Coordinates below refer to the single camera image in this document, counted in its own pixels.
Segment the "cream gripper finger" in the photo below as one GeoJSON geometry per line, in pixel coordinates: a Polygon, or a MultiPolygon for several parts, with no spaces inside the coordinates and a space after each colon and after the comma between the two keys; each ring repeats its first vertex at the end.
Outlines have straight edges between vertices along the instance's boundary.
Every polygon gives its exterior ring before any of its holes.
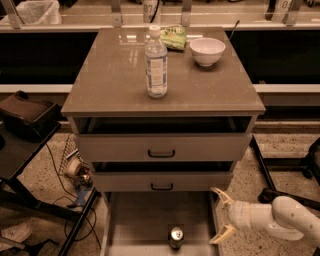
{"type": "Polygon", "coordinates": [[[218,233],[209,240],[210,244],[219,244],[228,239],[235,233],[236,229],[231,224],[224,224],[221,226],[218,233]]]}
{"type": "Polygon", "coordinates": [[[226,192],[222,191],[221,189],[217,187],[211,187],[210,190],[213,193],[218,195],[218,197],[220,198],[224,206],[231,205],[234,202],[234,200],[226,192]]]}

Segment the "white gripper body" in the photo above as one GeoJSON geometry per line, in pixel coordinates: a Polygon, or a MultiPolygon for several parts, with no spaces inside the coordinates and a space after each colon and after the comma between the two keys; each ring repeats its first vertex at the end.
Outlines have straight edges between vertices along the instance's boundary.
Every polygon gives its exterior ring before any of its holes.
{"type": "Polygon", "coordinates": [[[239,230],[263,230],[271,220],[271,205],[234,201],[228,207],[230,223],[239,230]]]}

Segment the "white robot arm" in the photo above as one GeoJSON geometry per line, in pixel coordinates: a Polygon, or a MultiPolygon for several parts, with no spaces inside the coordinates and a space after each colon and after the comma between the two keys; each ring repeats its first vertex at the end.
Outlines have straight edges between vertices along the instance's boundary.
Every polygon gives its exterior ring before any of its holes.
{"type": "Polygon", "coordinates": [[[278,196],[270,204],[233,200],[219,188],[211,187],[227,209],[229,224],[224,224],[209,240],[219,244],[236,230],[255,229],[268,235],[296,241],[303,237],[320,246],[320,219],[301,203],[288,196],[278,196]]]}

